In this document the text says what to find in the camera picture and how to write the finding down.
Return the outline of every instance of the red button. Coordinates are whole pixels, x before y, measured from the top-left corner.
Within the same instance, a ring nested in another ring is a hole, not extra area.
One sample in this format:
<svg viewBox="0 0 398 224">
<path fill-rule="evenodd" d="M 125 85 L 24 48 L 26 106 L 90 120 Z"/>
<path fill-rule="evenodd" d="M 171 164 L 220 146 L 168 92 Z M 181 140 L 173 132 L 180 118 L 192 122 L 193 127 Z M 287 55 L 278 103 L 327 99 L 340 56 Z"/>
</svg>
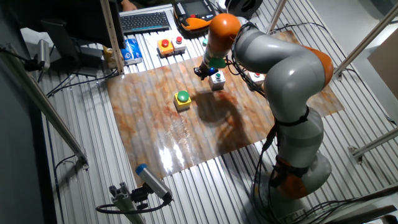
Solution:
<svg viewBox="0 0 398 224">
<path fill-rule="evenodd" d="M 169 46 L 169 41 L 166 39 L 162 40 L 162 47 L 167 47 L 167 46 Z"/>
<path fill-rule="evenodd" d="M 176 40 L 176 42 L 177 42 L 178 44 L 181 44 L 181 42 L 182 42 L 182 37 L 177 37 L 175 40 Z"/>
</svg>

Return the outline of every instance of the black cable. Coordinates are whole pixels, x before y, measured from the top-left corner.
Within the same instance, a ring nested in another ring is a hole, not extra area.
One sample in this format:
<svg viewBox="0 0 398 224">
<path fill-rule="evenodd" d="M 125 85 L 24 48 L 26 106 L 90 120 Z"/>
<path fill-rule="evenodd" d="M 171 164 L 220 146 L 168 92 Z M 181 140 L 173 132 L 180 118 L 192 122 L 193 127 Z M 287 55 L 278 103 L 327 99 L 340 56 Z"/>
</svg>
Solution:
<svg viewBox="0 0 398 224">
<path fill-rule="evenodd" d="M 59 89 L 56 89 L 56 88 L 58 88 L 58 86 L 57 86 L 57 87 L 55 87 L 55 88 L 52 90 L 51 93 L 48 93 L 48 94 L 47 94 L 47 97 L 53 96 L 54 94 L 58 93 L 60 90 L 62 90 L 62 89 L 64 89 L 64 88 L 68 88 L 68 87 L 75 86 L 75 85 L 81 85 L 81 84 L 89 83 L 89 82 L 93 82 L 93 81 L 99 81 L 99 80 L 107 79 L 107 78 L 109 78 L 111 75 L 113 75 L 115 72 L 117 72 L 117 69 L 115 69 L 115 71 L 113 71 L 113 72 L 110 73 L 109 75 L 106 75 L 106 76 L 104 76 L 104 77 L 102 77 L 102 78 L 95 78 L 95 79 L 93 79 L 93 80 L 88 80 L 88 81 L 84 81 L 84 82 L 80 82 L 80 83 L 75 83 L 75 84 L 71 84 L 71 85 L 66 85 L 66 86 L 63 86 L 63 87 L 61 87 L 61 88 L 59 88 Z"/>
<path fill-rule="evenodd" d="M 236 52 L 235 52 L 235 49 L 236 49 L 235 44 L 236 44 L 236 42 L 239 40 L 239 38 L 241 37 L 241 35 L 242 35 L 242 33 L 243 33 L 244 31 L 247 31 L 247 30 L 252 29 L 252 28 L 257 28 L 257 26 L 254 25 L 252 22 L 247 22 L 247 23 L 245 23 L 245 24 L 243 24 L 243 25 L 241 26 L 241 28 L 239 29 L 239 32 L 237 33 L 237 35 L 236 35 L 236 37 L 235 37 L 235 40 L 234 40 L 234 42 L 233 42 L 233 44 L 232 44 L 232 47 L 231 47 L 231 51 L 232 51 L 231 60 L 229 60 L 228 57 L 226 57 L 226 60 L 227 60 L 227 64 L 228 64 L 228 69 L 229 69 L 229 71 L 230 71 L 233 75 L 240 75 L 241 78 L 242 78 L 242 80 L 245 81 L 245 82 L 248 84 L 250 90 L 256 91 L 256 92 L 258 92 L 260 95 L 262 95 L 263 97 L 265 97 L 264 90 L 263 90 L 260 86 L 258 86 L 257 84 L 255 84 L 255 83 L 248 77 L 248 75 L 244 72 L 245 68 L 241 68 L 240 64 L 239 64 L 239 63 L 236 61 L 236 59 L 235 59 L 235 55 L 236 55 Z M 233 73 L 233 72 L 231 71 L 231 68 L 229 67 L 230 65 L 232 65 L 238 73 Z"/>
<path fill-rule="evenodd" d="M 297 26 L 305 26 L 305 25 L 316 26 L 316 27 L 319 27 L 319 28 L 321 28 L 324 31 L 329 33 L 329 31 L 323 25 L 320 25 L 320 24 L 317 24 L 317 23 L 314 23 L 314 22 L 303 22 L 303 23 L 300 23 L 300 24 L 286 24 L 284 27 L 276 28 L 276 29 L 272 30 L 270 34 L 275 34 L 277 31 L 280 31 L 282 29 L 286 29 L 288 27 L 297 27 Z"/>
<path fill-rule="evenodd" d="M 326 216 L 324 219 L 322 219 L 320 222 L 318 222 L 318 223 L 323 222 L 323 221 L 326 220 L 326 218 L 329 217 L 334 211 L 336 211 L 337 209 L 341 208 L 342 206 L 348 205 L 349 203 L 366 202 L 366 201 L 369 201 L 369 200 L 372 200 L 372 199 L 375 199 L 375 198 L 385 197 L 385 196 L 388 196 L 388 195 L 390 195 L 390 194 L 394 194 L 394 193 L 396 193 L 396 192 L 398 192 L 398 186 L 396 186 L 396 187 L 390 187 L 390 188 L 384 189 L 384 190 L 382 190 L 382 191 L 380 191 L 380 192 L 376 192 L 376 193 L 373 193 L 373 194 L 370 194 L 370 195 L 367 195 L 367 196 L 363 196 L 363 197 L 360 197 L 360 198 L 351 198 L 351 199 L 347 199 L 347 200 L 340 200 L 340 201 L 339 201 L 339 200 L 336 200 L 336 201 L 323 202 L 323 203 L 321 203 L 321 204 L 319 204 L 319 205 L 317 205 L 317 206 L 324 205 L 324 204 L 331 205 L 331 204 L 333 204 L 333 203 L 340 203 L 340 205 L 337 205 L 336 207 L 329 208 L 328 210 L 323 211 L 323 213 L 322 213 L 320 216 L 318 216 L 316 219 L 312 220 L 310 223 L 311 223 L 311 224 L 312 224 L 312 223 L 315 223 L 317 220 L 321 219 L 322 217 L 324 217 L 324 216 L 327 214 L 327 216 Z M 304 213 L 305 216 L 304 216 L 303 218 L 301 218 L 303 215 L 302 215 L 301 217 L 296 218 L 296 219 L 292 222 L 292 224 L 300 223 L 300 222 L 304 221 L 305 218 L 307 218 L 307 217 L 308 217 L 309 215 L 311 215 L 312 213 L 315 213 L 317 210 L 322 209 L 322 207 L 318 207 L 317 209 L 314 209 L 314 208 L 316 208 L 316 207 L 313 207 L 311 210 L 305 212 L 305 213 Z"/>
<path fill-rule="evenodd" d="M 157 211 L 164 206 L 168 205 L 171 201 L 169 202 L 163 202 L 161 205 L 155 208 L 148 208 L 148 209 L 143 209 L 143 210 L 135 210 L 135 211 L 114 211 L 114 210 L 107 210 L 107 209 L 102 209 L 102 208 L 109 208 L 109 207 L 116 207 L 113 204 L 107 204 L 107 205 L 100 205 L 95 208 L 97 212 L 105 213 L 105 214 L 120 214 L 120 215 L 133 215 L 133 214 L 142 214 L 142 213 L 148 213 L 148 212 L 154 212 Z"/>
<path fill-rule="evenodd" d="M 276 221 L 277 223 L 282 224 L 282 223 L 279 221 L 279 219 L 276 217 L 275 212 L 274 212 L 274 210 L 272 209 L 272 201 L 271 201 L 271 179 L 272 179 L 272 177 L 274 176 L 274 174 L 275 174 L 275 169 L 272 170 L 271 176 L 269 177 L 269 180 L 268 180 L 268 200 L 267 200 L 267 203 L 268 203 L 268 208 L 269 208 L 269 210 L 271 211 L 271 217 L 272 217 L 272 219 L 273 219 L 274 221 Z"/>
<path fill-rule="evenodd" d="M 52 46 L 52 48 L 51 48 L 50 57 L 51 57 L 52 51 L 54 50 L 54 47 L 55 47 L 55 44 L 54 44 L 54 45 Z M 37 79 L 37 83 L 40 83 L 40 81 L 42 80 L 43 72 L 44 72 L 44 70 L 42 70 L 42 71 L 40 72 L 39 78 Z"/>
<path fill-rule="evenodd" d="M 66 157 L 66 158 L 62 159 L 62 160 L 55 166 L 54 170 L 57 170 L 58 166 L 61 165 L 61 163 L 62 163 L 63 161 L 65 161 L 65 160 L 67 160 L 67 159 L 70 159 L 70 158 L 72 158 L 72 157 L 74 157 L 74 156 L 76 156 L 76 154 L 74 154 L 74 155 L 72 155 L 72 156 L 70 156 L 70 157 Z"/>
<path fill-rule="evenodd" d="M 26 59 L 24 57 L 21 57 L 19 55 L 16 55 L 16 54 L 12 53 L 11 51 L 6 50 L 5 48 L 0 48 L 0 53 L 1 52 L 4 52 L 4 53 L 9 54 L 9 55 L 12 55 L 12 56 L 18 58 L 19 60 L 23 60 L 26 63 L 32 63 L 30 60 L 28 60 L 28 59 Z"/>
<path fill-rule="evenodd" d="M 67 74 L 67 77 L 61 82 L 59 83 L 54 89 L 52 89 L 51 91 L 49 91 L 47 93 L 47 97 L 49 97 L 58 87 L 60 87 L 62 85 L 62 83 L 64 83 L 65 81 L 67 81 L 69 78 L 69 74 Z"/>
<path fill-rule="evenodd" d="M 221 9 L 219 9 L 218 6 L 216 6 L 216 5 L 215 5 L 214 3 L 212 3 L 211 1 L 209 1 L 209 2 L 210 2 L 210 4 L 213 5 L 214 9 L 215 9 L 218 13 L 222 13 L 222 12 L 221 12 Z"/>
<path fill-rule="evenodd" d="M 256 172 L 254 173 L 254 183 L 253 183 L 253 184 L 254 184 L 254 187 L 253 187 L 253 189 L 256 188 L 257 176 L 258 176 L 258 175 L 259 175 L 259 182 L 258 182 L 258 185 L 259 185 L 259 189 L 260 189 L 260 185 L 261 185 L 261 168 L 262 168 L 262 167 L 261 167 L 261 164 L 262 164 L 262 157 L 263 157 L 264 153 L 265 153 L 265 150 L 262 150 L 261 153 L 260 153 L 259 161 L 258 161 L 257 166 L 256 166 Z M 262 198 L 261 198 L 260 190 L 259 190 L 259 198 L 260 198 L 261 206 L 262 206 L 263 208 L 265 208 L 264 202 L 262 201 Z M 254 205 L 254 207 L 257 209 L 257 211 L 260 213 L 260 215 L 261 215 L 265 220 L 267 220 L 267 222 L 272 223 L 272 221 L 269 220 L 269 217 L 265 217 L 264 214 L 256 207 L 256 205 Z"/>
</svg>

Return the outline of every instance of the metal frame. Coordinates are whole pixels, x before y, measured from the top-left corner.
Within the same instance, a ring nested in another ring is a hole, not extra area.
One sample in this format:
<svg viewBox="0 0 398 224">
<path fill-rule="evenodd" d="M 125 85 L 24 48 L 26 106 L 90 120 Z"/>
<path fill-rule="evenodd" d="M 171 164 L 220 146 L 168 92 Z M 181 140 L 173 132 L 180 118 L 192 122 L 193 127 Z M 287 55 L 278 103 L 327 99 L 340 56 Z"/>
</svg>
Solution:
<svg viewBox="0 0 398 224">
<path fill-rule="evenodd" d="M 342 63 L 335 70 L 335 74 L 339 74 L 353 62 L 353 60 L 380 34 L 381 31 L 390 24 L 390 22 L 398 14 L 398 3 L 387 13 L 387 15 L 380 21 L 373 30 L 355 47 L 355 49 L 342 61 Z"/>
<path fill-rule="evenodd" d="M 49 99 L 44 95 L 33 77 L 26 73 L 21 62 L 14 56 L 0 54 L 0 59 L 19 80 L 19 83 L 25 89 L 27 94 L 32 98 L 46 118 L 51 122 L 52 126 L 58 131 L 70 149 L 77 155 L 79 160 L 81 160 L 83 163 L 83 168 L 87 169 L 88 162 L 86 152 L 79 146 L 77 140 L 62 121 L 61 117 L 58 115 L 57 111 L 51 105 Z"/>
<path fill-rule="evenodd" d="M 109 0 L 101 0 L 101 7 L 104 13 L 105 22 L 108 28 L 109 38 L 111 39 L 111 45 L 113 54 L 115 56 L 116 66 L 120 75 L 124 74 L 122 59 L 119 57 L 121 55 L 120 48 L 118 45 L 118 38 L 116 37 L 116 31 L 113 25 L 113 19 L 111 14 L 111 8 L 109 7 Z"/>
<path fill-rule="evenodd" d="M 373 140 L 369 144 L 361 147 L 360 149 L 357 149 L 354 146 L 350 146 L 348 148 L 348 150 L 354 156 L 354 158 L 358 160 L 359 163 L 362 163 L 363 154 L 365 152 L 368 152 L 368 151 L 374 149 L 375 147 L 378 147 L 381 144 L 385 143 L 386 141 L 389 141 L 389 140 L 391 140 L 391 139 L 393 139 L 393 138 L 395 138 L 397 136 L 398 136 L 398 128 L 395 128 L 395 129 L 389 131 L 388 133 L 383 134 L 381 137 Z"/>
<path fill-rule="evenodd" d="M 380 34 L 381 31 L 386 28 L 390 22 L 396 17 L 398 14 L 398 3 L 387 13 L 382 21 L 380 21 L 373 30 L 355 47 L 355 49 L 342 61 L 342 63 L 335 70 L 335 74 L 338 74 L 339 78 L 341 78 L 341 72 L 347 68 L 347 66 Z M 389 131 L 386 134 L 383 134 L 381 137 L 373 140 L 369 144 L 357 149 L 354 146 L 348 147 L 349 152 L 354 156 L 355 159 L 358 160 L 359 163 L 362 163 L 363 154 L 365 152 L 374 149 L 375 147 L 380 146 L 381 144 L 395 138 L 398 136 L 398 128 Z"/>
<path fill-rule="evenodd" d="M 285 7 L 287 0 L 280 0 L 278 2 L 278 5 L 276 6 L 275 12 L 272 15 L 271 22 L 269 23 L 267 29 L 266 29 L 266 34 L 269 34 L 272 30 L 274 30 L 276 23 L 279 20 L 280 14 L 282 13 L 282 10 Z"/>
</svg>

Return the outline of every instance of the keyboard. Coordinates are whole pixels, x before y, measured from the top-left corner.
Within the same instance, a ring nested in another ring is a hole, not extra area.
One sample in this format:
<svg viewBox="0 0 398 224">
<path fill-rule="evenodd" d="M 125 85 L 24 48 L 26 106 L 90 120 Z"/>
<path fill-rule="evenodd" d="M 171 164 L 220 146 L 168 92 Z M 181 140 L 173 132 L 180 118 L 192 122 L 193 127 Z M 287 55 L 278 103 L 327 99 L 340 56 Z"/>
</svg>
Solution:
<svg viewBox="0 0 398 224">
<path fill-rule="evenodd" d="M 121 16 L 120 19 L 125 34 L 163 31 L 170 28 L 165 12 Z"/>
</svg>

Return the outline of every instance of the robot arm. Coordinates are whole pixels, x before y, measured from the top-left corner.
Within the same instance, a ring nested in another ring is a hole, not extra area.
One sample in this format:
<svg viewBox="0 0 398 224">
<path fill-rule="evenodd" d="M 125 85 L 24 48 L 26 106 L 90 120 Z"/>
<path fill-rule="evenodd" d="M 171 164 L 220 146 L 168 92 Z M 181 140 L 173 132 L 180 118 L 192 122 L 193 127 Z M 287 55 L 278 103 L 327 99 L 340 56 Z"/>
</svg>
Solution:
<svg viewBox="0 0 398 224">
<path fill-rule="evenodd" d="M 327 159 L 317 153 L 323 140 L 321 117 L 306 104 L 327 86 L 333 64 L 329 56 L 318 50 L 275 39 L 257 28 L 239 30 L 240 24 L 230 22 L 236 20 L 229 14 L 213 19 L 209 45 L 195 71 L 202 77 L 211 75 L 211 62 L 224 58 L 234 44 L 233 55 L 240 65 L 251 72 L 267 74 L 264 93 L 275 116 L 279 143 L 271 194 L 302 198 L 321 187 L 331 173 Z M 238 35 L 233 43 L 225 39 L 224 31 L 216 30 L 225 28 L 220 24 L 227 24 L 229 38 Z"/>
</svg>

